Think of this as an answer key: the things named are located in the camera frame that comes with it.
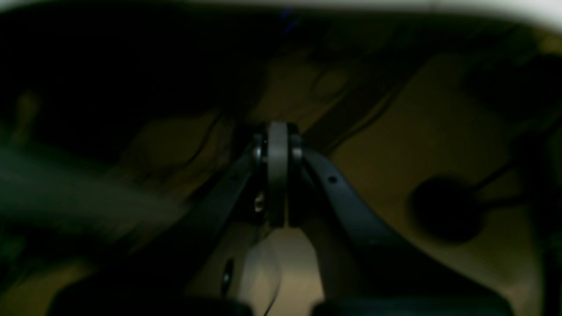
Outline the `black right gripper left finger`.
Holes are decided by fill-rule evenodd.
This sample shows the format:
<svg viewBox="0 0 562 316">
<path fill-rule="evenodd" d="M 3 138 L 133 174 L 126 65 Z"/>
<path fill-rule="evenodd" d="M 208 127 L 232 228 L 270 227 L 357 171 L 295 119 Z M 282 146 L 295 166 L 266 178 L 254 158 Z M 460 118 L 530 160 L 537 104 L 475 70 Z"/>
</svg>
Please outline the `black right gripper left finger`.
<svg viewBox="0 0 562 316">
<path fill-rule="evenodd" d="M 258 130 L 239 159 L 194 208 L 144 248 L 56 294 L 49 316 L 250 316 L 246 304 L 187 296 L 263 161 Z"/>
</svg>

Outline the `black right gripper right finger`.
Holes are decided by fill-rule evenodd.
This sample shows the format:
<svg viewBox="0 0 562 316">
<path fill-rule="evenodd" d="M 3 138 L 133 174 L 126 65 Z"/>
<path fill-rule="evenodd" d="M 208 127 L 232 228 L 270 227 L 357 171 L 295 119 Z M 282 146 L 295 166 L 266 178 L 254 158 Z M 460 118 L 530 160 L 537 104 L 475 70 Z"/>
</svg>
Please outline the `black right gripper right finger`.
<svg viewBox="0 0 562 316">
<path fill-rule="evenodd" d="M 415 247 L 287 124 L 288 222 L 318 259 L 312 316 L 512 316 L 507 300 Z"/>
</svg>

